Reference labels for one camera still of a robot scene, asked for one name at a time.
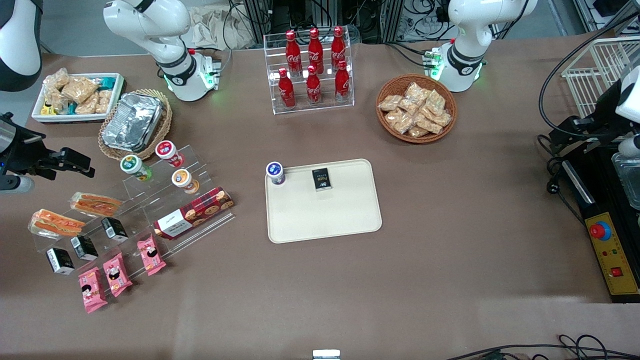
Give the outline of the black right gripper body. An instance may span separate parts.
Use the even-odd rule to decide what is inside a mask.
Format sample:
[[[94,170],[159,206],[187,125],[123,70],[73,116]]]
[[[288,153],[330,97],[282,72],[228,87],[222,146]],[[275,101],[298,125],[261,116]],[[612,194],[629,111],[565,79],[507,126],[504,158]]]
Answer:
[[[41,160],[49,155],[46,135],[14,123],[11,112],[1,114],[0,127],[0,192],[27,193],[35,186],[32,177],[41,175]]]

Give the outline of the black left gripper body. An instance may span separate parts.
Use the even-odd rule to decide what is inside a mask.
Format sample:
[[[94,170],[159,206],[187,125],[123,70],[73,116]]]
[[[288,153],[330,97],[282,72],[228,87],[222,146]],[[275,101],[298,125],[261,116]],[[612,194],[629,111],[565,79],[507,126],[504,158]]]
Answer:
[[[631,131],[631,120],[617,114],[622,83],[615,82],[596,101],[595,110],[584,118],[569,116],[549,133],[550,150],[558,154],[576,142],[595,138],[608,145],[615,138]]]

